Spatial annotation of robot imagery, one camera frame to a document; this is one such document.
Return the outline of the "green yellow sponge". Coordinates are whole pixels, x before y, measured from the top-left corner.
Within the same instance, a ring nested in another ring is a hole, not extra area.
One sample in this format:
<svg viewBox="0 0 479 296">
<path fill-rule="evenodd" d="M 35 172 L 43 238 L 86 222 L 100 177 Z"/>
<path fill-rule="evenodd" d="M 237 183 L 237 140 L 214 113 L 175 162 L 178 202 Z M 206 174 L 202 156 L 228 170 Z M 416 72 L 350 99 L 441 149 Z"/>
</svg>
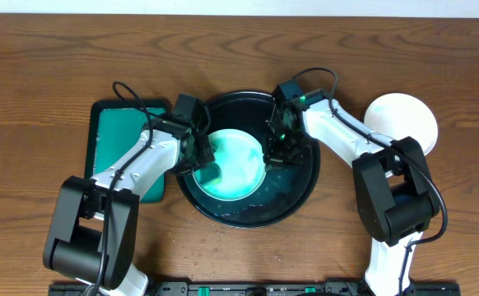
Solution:
<svg viewBox="0 0 479 296">
<path fill-rule="evenodd" d="M 210 163 L 199 170 L 199 183 L 202 186 L 219 183 L 221 181 L 221 169 L 216 163 Z"/>
</svg>

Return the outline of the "mint green stained plate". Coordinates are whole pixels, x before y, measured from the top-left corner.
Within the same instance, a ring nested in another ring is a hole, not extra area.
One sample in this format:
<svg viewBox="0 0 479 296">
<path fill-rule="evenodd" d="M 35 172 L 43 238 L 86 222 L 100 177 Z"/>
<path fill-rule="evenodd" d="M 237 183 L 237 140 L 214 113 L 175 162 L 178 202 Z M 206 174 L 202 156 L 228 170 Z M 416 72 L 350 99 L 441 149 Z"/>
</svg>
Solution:
<svg viewBox="0 0 479 296">
<path fill-rule="evenodd" d="M 216 163 L 221 169 L 219 183 L 202 186 L 199 170 L 193 174 L 198 187 L 219 201 L 238 201 L 255 192 L 266 175 L 263 149 L 258 140 L 237 129 L 221 129 L 208 136 Z"/>
</svg>

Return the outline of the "white stained plate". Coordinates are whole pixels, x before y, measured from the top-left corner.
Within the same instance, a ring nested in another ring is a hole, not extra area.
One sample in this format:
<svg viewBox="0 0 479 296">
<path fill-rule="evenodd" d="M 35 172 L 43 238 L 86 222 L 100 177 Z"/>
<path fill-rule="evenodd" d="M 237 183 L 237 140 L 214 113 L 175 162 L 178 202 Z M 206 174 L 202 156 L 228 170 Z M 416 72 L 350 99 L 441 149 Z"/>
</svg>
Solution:
<svg viewBox="0 0 479 296">
<path fill-rule="evenodd" d="M 407 136 L 417 140 L 428 155 L 438 139 L 438 124 L 430 108 L 418 98 L 389 93 L 375 99 L 365 112 L 364 124 L 395 140 Z"/>
</svg>

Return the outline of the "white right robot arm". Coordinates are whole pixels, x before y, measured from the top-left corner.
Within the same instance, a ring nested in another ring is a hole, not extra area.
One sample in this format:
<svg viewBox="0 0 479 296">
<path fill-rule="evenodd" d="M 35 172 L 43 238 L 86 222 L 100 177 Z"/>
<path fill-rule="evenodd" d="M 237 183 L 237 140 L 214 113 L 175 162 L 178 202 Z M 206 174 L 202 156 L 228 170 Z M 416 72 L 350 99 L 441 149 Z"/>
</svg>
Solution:
<svg viewBox="0 0 479 296">
<path fill-rule="evenodd" d="M 436 215 L 446 217 L 444 199 L 431 179 L 418 142 L 378 134 L 345 112 L 324 90 L 273 92 L 274 107 L 264 161 L 272 167 L 300 163 L 301 152 L 320 141 L 351 166 L 360 220 L 371 235 L 365 283 L 375 295 L 403 295 L 415 246 Z"/>
</svg>

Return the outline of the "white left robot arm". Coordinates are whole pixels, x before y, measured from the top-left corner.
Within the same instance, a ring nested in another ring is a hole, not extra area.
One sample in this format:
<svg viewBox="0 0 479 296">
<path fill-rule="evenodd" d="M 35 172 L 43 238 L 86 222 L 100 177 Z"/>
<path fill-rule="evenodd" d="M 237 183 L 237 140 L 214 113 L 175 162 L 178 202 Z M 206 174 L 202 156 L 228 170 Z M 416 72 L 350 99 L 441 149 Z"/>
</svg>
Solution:
<svg viewBox="0 0 479 296">
<path fill-rule="evenodd" d="M 155 119 L 114 164 L 63 182 L 43 252 L 44 267 L 89 286 L 89 295 L 143 295 L 135 265 L 140 200 L 164 173 L 192 173 L 214 160 L 206 129 Z"/>
</svg>

